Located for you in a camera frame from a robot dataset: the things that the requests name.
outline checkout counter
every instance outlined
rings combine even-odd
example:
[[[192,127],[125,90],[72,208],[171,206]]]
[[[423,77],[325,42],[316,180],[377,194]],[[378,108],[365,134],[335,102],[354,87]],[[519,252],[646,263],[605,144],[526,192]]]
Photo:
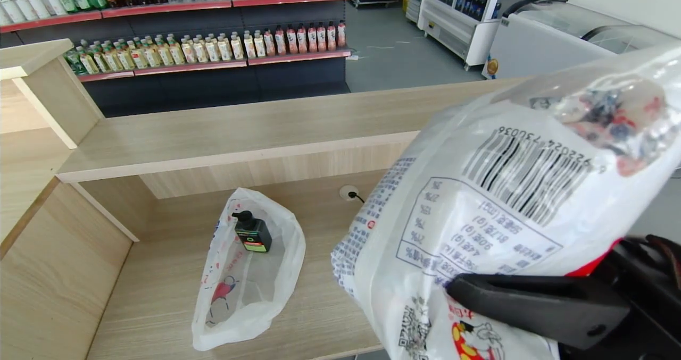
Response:
[[[522,80],[106,119],[61,58],[71,46],[0,51],[2,358],[301,360],[380,349],[331,275],[331,249],[361,205],[338,189],[369,193],[434,113]],[[237,187],[296,214],[305,259],[268,331],[198,352],[198,284]]]

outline wooden countertop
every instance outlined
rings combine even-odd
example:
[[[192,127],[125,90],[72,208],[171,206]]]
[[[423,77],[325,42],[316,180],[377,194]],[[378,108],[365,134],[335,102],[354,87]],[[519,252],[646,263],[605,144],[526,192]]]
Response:
[[[161,200],[151,229],[133,244],[93,340],[89,360],[333,359],[380,349],[364,314],[331,274],[330,252],[347,233],[359,201],[384,171],[254,188],[296,214],[306,253],[296,289],[270,329],[254,340],[199,352],[192,319],[206,253],[231,192]]]
[[[0,152],[0,256],[4,256],[12,245],[12,239],[15,239],[14,235],[22,229],[20,220],[29,220],[32,204],[38,198],[46,198],[56,186],[56,180],[53,181],[56,169],[66,161],[71,150],[50,128],[41,128],[2,134]],[[41,196],[45,189],[48,193]]]
[[[64,38],[0,49],[0,79],[26,77],[71,48],[71,40]]]
[[[436,111],[524,79],[455,83],[100,121],[59,170],[65,182],[409,142]]]

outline packaged food bag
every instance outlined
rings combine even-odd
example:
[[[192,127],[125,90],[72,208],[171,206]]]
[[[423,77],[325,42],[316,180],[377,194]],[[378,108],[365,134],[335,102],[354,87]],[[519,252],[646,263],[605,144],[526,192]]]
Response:
[[[331,254],[393,360],[559,358],[444,286],[588,275],[681,161],[679,60],[681,44],[627,53],[433,117]]]
[[[265,222],[267,253],[246,250],[233,213],[249,211]],[[250,340],[270,328],[296,287],[305,237],[295,215],[260,192],[237,188],[220,215],[206,258],[192,334],[196,350]]]

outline drink refrigerator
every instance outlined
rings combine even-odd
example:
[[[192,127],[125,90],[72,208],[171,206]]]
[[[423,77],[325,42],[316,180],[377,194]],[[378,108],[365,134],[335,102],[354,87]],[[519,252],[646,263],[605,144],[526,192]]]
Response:
[[[523,0],[421,0],[417,25],[461,57],[468,70],[486,62],[501,14],[518,1]]]
[[[482,74],[487,79],[559,71],[678,38],[566,0],[519,2],[504,13]]]

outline black cable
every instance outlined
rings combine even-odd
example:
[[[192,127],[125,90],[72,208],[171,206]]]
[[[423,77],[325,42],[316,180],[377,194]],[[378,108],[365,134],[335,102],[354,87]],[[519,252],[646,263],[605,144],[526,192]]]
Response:
[[[364,199],[362,199],[362,197],[360,197],[360,195],[357,192],[351,191],[351,192],[348,192],[347,195],[348,195],[348,197],[350,197],[352,199],[357,198],[357,199],[361,200],[362,203],[364,203]]]

